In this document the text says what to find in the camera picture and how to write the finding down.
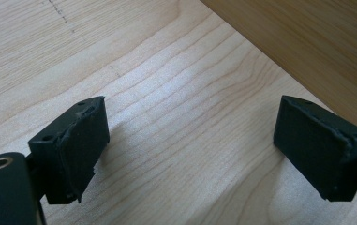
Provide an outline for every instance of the wooden board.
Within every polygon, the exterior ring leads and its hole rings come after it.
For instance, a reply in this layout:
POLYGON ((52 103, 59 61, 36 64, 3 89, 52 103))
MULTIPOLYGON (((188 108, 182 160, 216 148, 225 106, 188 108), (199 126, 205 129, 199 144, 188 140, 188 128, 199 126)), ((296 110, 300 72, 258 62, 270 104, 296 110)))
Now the wooden board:
POLYGON ((272 145, 312 94, 200 1, 0 1, 0 153, 103 95, 111 143, 49 224, 357 224, 272 145))
POLYGON ((357 125, 357 1, 202 2, 357 125))

